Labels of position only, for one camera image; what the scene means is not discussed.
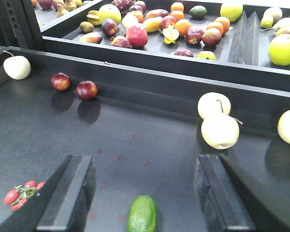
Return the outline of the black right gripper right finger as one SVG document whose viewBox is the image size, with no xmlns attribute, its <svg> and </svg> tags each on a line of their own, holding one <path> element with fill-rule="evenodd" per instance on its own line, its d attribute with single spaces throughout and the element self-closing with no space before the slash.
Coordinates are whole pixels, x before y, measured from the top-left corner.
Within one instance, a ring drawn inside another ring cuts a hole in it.
<svg viewBox="0 0 290 232">
<path fill-rule="evenodd" d="M 290 232 L 290 158 L 266 159 L 266 184 L 224 154 L 196 158 L 194 191 L 209 232 Z"/>
</svg>

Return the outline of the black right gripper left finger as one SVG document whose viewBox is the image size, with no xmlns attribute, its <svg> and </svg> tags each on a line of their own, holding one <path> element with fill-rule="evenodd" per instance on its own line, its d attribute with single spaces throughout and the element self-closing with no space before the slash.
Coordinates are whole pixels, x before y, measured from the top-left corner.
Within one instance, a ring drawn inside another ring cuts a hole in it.
<svg viewBox="0 0 290 232">
<path fill-rule="evenodd" d="M 94 158 L 68 155 L 42 189 L 0 224 L 0 232 L 83 232 L 95 190 Z"/>
</svg>

